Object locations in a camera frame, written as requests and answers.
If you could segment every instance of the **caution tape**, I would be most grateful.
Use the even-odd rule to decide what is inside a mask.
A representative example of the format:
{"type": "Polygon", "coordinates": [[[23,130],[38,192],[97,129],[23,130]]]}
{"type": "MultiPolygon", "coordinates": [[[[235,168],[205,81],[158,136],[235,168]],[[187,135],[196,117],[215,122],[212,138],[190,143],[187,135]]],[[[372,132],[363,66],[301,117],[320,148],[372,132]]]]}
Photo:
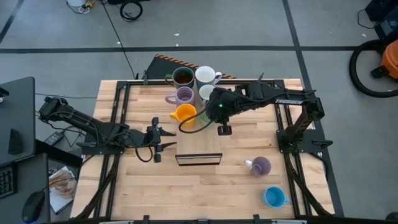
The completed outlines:
{"type": "MultiPolygon", "coordinates": [[[[157,54],[157,55],[155,55],[155,57],[161,58],[161,59],[164,59],[164,60],[169,60],[169,61],[174,62],[174,63],[179,63],[180,65],[184,65],[186,67],[191,67],[191,68],[195,68],[195,69],[200,67],[199,65],[195,65],[195,64],[192,64],[192,63],[189,63],[189,62],[184,62],[183,60],[179,60],[179,59],[176,59],[176,58],[168,57],[168,56],[162,55],[162,54],[157,54]]],[[[223,78],[234,79],[236,77],[234,77],[232,75],[223,74],[223,78]]]]}

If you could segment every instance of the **concrete floor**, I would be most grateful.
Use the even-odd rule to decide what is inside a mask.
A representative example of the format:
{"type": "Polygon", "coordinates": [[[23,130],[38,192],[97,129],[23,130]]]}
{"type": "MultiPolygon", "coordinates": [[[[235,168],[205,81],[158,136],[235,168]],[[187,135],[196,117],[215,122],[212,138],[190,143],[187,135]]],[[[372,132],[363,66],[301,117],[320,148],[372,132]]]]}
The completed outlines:
{"type": "MultiPolygon", "coordinates": [[[[6,35],[4,38],[0,35],[0,52],[121,47],[100,4],[90,13],[79,15],[66,7],[65,0],[21,1],[6,35]]],[[[125,47],[294,46],[285,16],[286,3],[301,46],[356,46],[377,38],[373,30],[356,23],[356,13],[369,1],[151,0],[142,2],[144,13],[133,23],[124,22],[116,6],[106,7],[125,47]]],[[[0,28],[16,5],[18,0],[0,1],[0,28]]],[[[367,16],[362,16],[363,23],[370,26],[367,16]]],[[[127,57],[134,71],[140,74],[155,54],[166,54],[209,65],[239,78],[255,78],[261,72],[266,78],[301,78],[302,67],[294,48],[291,49],[153,50],[128,52],[127,57]]],[[[388,213],[398,211],[395,175],[398,99],[376,99],[358,93],[348,78],[350,55],[350,51],[305,51],[304,66],[325,108],[323,129],[326,138],[334,141],[329,152],[345,216],[384,219],[388,213]]],[[[375,52],[361,55],[358,60],[361,79],[375,90],[395,89],[396,84],[390,80],[369,78],[369,71],[379,62],[380,56],[375,52]]],[[[33,76],[36,92],[68,96],[96,96],[101,80],[133,78],[122,52],[0,54],[0,68],[0,83],[33,76]]],[[[43,99],[36,97],[37,109],[43,99]]],[[[95,106],[94,99],[69,100],[69,103],[88,114],[92,114],[95,106]]],[[[53,132],[51,127],[37,122],[37,139],[44,140],[53,132]]],[[[72,140],[75,136],[68,134],[72,140]]],[[[59,148],[72,150],[65,142],[59,148]]],[[[65,210],[52,218],[65,219],[68,212],[65,210]]]]}

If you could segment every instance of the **wooden table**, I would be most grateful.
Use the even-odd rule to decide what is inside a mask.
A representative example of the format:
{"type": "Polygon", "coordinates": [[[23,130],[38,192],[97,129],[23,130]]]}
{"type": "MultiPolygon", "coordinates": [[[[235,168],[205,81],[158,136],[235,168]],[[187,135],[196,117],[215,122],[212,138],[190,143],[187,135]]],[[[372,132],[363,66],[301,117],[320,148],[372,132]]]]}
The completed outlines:
{"type": "MultiPolygon", "coordinates": [[[[299,79],[284,81],[287,88],[302,89],[299,79]]],[[[116,83],[101,82],[94,112],[94,117],[101,121],[110,120],[116,83]]],[[[159,126],[176,133],[177,122],[169,117],[175,105],[164,101],[164,96],[174,91],[169,86],[132,86],[126,124],[145,131],[151,119],[158,116],[159,126]]],[[[290,109],[295,121],[301,107],[291,106],[290,109]]],[[[121,110],[118,111],[116,121],[120,119],[121,110]]],[[[282,117],[287,127],[284,113],[282,117]]],[[[282,188],[290,198],[284,159],[275,135],[278,127],[274,106],[233,116],[230,125],[233,134],[220,136],[223,158],[218,166],[180,167],[175,160],[176,145],[162,153],[162,162],[158,164],[143,163],[132,149],[126,149],[119,163],[112,220],[142,220],[144,215],[150,215],[151,220],[250,219],[253,214],[260,214],[261,218],[293,218],[291,203],[274,209],[261,202],[262,192],[272,185],[282,188]],[[257,156],[270,160],[269,175],[261,178],[249,175],[243,160],[257,156]]],[[[176,137],[162,137],[162,143],[175,140],[176,137]]],[[[140,152],[142,157],[149,157],[148,149],[140,149],[140,152]]],[[[308,188],[324,208],[333,213],[322,163],[308,154],[301,154],[301,158],[308,188]]],[[[81,168],[71,217],[83,210],[98,188],[102,162],[103,156],[95,156],[81,168]]],[[[296,189],[301,214],[305,214],[302,195],[297,186],[296,189]]],[[[102,215],[107,197],[105,192],[102,215]]]]}

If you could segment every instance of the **computer monitor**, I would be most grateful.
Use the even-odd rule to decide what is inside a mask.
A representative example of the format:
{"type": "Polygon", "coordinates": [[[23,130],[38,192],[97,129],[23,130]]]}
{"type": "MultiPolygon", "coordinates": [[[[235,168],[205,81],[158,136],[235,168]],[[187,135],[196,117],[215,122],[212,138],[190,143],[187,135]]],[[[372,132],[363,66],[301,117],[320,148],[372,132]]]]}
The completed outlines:
{"type": "Polygon", "coordinates": [[[0,166],[3,166],[35,154],[35,80],[26,77],[0,87],[9,92],[0,103],[0,166]],[[21,152],[10,152],[11,136],[21,152]]]}

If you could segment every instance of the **computer mouse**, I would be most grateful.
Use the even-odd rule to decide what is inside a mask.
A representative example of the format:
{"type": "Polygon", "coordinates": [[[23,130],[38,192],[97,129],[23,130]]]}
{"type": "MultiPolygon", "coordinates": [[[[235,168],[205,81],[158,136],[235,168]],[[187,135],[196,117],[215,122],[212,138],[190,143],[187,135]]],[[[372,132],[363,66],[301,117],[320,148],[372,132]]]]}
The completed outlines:
{"type": "Polygon", "coordinates": [[[44,192],[33,192],[26,200],[22,209],[22,221],[24,223],[35,222],[40,215],[44,202],[44,192]]]}

